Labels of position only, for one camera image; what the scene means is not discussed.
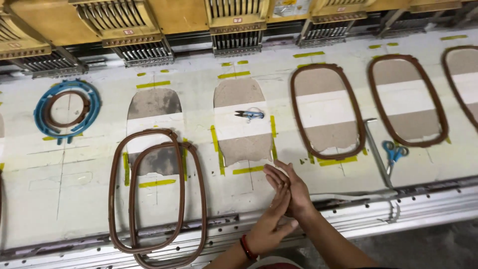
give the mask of hand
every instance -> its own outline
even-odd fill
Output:
[[[316,212],[310,201],[309,189],[302,179],[295,173],[292,163],[285,163],[275,160],[274,164],[284,170],[287,176],[272,165],[264,165],[264,173],[269,184],[277,191],[280,186],[288,184],[291,189],[291,202],[289,211],[293,218],[301,220],[310,212]]]
[[[277,223],[287,210],[290,200],[291,192],[287,184],[278,186],[271,206],[246,235],[246,243],[253,254],[262,255],[275,249],[282,239],[299,225],[297,220],[292,220],[277,228]]]

